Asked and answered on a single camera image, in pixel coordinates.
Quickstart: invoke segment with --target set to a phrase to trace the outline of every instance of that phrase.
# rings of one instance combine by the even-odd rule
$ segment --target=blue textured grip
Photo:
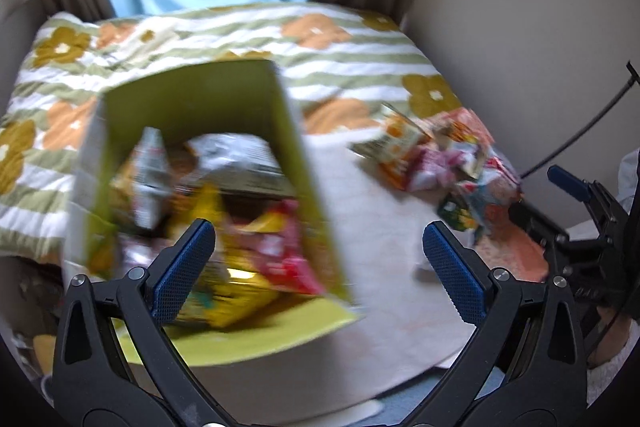
[[[434,224],[424,229],[422,249],[462,320],[478,326],[486,317],[482,286]]]
[[[159,324],[170,323],[177,317],[213,252],[215,237],[212,224],[205,221],[180,250],[154,288],[151,316]]]
[[[546,177],[556,187],[562,188],[567,194],[581,203],[586,203],[591,199],[589,185],[558,165],[551,165],[546,171]]]

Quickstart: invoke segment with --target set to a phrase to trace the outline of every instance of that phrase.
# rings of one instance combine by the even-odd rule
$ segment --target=green and white striped fabric
[[[460,105],[407,36],[370,12],[255,4],[102,24],[59,13],[39,30],[0,121],[0,251],[60,262],[76,153],[98,93],[186,64],[255,57],[281,67],[309,132],[368,124],[381,102],[421,118]]]

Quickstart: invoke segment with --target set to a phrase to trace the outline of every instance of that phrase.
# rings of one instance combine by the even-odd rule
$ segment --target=metal bolt
[[[507,270],[505,270],[504,268],[496,268],[494,270],[494,277],[498,281],[506,281],[506,280],[509,280],[510,276],[509,276],[509,272],[507,272]]]
[[[145,269],[142,266],[136,266],[135,268],[132,268],[131,270],[129,270],[129,273],[127,273],[127,277],[129,277],[129,279],[137,281],[138,279],[142,279],[145,276]]]
[[[554,277],[554,284],[559,288],[564,288],[566,286],[566,279],[561,275],[556,275]]]
[[[86,281],[86,275],[79,273],[78,275],[74,275],[71,279],[71,286],[79,286]]]

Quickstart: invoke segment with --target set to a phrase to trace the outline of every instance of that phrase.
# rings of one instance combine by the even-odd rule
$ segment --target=green box
[[[242,328],[191,331],[168,327],[166,331],[187,364],[217,365],[276,353],[356,321],[360,316],[299,123],[277,67],[268,60],[184,66],[105,92],[79,152],[65,241],[66,279],[82,271],[79,267],[95,266],[100,252],[111,248],[116,227],[108,205],[108,186],[146,126],[160,129],[167,145],[207,133],[255,134],[271,145],[296,190],[304,253],[328,293],[315,299],[279,298]],[[126,332],[120,341],[127,360],[140,363]]]

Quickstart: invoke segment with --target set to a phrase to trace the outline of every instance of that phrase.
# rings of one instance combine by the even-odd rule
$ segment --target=pile of snacks
[[[448,188],[438,214],[455,230],[480,226],[491,235],[508,221],[520,178],[473,111],[461,107],[411,120],[383,105],[383,116],[376,135],[351,150],[374,161],[389,183],[410,192]]]
[[[298,202],[270,147],[257,136],[207,134],[165,148],[142,139],[110,185],[120,266],[148,266],[197,218],[216,229],[216,249],[176,319],[226,328],[281,292],[324,288],[302,253]]]

